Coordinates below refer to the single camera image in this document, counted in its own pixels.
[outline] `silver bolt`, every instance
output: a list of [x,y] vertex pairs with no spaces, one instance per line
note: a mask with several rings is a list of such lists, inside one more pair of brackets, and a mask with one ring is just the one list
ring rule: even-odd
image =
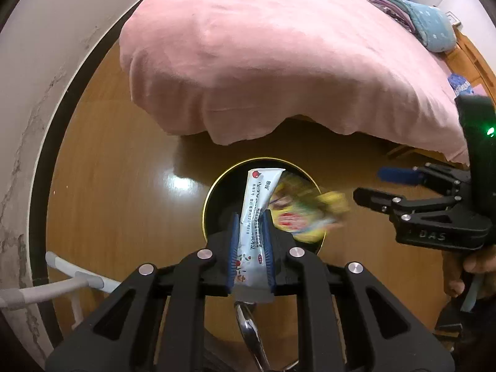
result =
[[209,249],[202,249],[198,251],[197,256],[202,260],[206,260],[212,257],[212,251]]
[[152,264],[142,264],[138,271],[141,275],[148,275],[153,273],[153,265]]
[[292,247],[289,249],[289,254],[292,255],[292,257],[302,257],[305,254],[305,250],[301,247]]
[[353,274],[360,274],[364,270],[364,267],[360,263],[354,261],[353,263],[348,264],[348,270]]

